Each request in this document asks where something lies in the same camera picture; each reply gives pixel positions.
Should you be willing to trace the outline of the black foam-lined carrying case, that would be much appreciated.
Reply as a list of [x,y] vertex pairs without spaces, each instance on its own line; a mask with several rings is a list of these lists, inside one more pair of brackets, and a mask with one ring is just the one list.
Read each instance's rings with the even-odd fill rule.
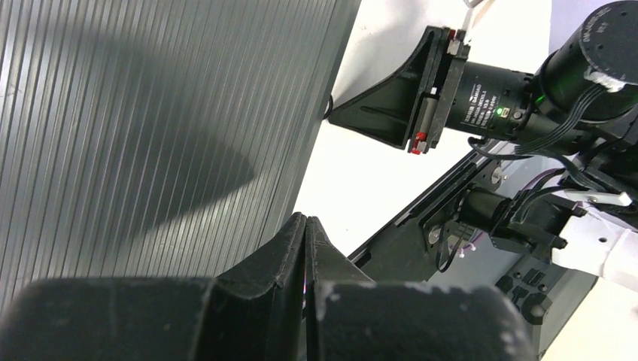
[[210,277],[293,211],[357,1],[3,1],[1,307]]

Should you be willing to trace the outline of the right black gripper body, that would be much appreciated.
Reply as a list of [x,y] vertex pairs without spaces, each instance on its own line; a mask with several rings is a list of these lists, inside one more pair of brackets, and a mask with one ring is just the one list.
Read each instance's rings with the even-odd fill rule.
[[533,76],[470,62],[462,30],[428,27],[409,60],[419,79],[408,150],[435,148],[443,129],[514,141],[531,114]]

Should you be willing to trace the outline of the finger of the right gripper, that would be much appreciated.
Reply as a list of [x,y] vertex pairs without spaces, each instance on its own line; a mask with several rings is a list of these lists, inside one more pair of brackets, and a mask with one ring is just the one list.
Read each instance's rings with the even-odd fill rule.
[[397,70],[334,108],[328,122],[387,146],[405,148],[414,131],[419,107],[436,86],[443,47],[444,29],[428,26]]

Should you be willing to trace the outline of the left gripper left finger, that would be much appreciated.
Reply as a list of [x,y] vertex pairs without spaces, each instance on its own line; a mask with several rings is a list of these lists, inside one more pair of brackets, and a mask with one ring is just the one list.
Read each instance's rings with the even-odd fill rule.
[[213,278],[36,281],[1,320],[3,360],[294,360],[307,219]]

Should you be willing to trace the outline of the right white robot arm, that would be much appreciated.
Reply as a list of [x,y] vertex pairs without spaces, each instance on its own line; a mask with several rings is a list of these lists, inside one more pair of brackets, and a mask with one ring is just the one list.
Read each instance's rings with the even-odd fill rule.
[[334,107],[333,125],[424,154],[443,129],[471,152],[351,255],[378,281],[446,272],[475,233],[518,254],[497,287],[546,350],[637,224],[637,3],[600,6],[531,74],[470,62],[464,30],[428,26],[402,65]]

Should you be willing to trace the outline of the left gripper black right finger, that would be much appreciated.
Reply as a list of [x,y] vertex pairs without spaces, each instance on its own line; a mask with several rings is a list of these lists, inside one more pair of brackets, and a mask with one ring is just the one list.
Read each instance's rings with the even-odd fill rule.
[[374,281],[305,226],[309,360],[534,360],[522,316],[495,287]]

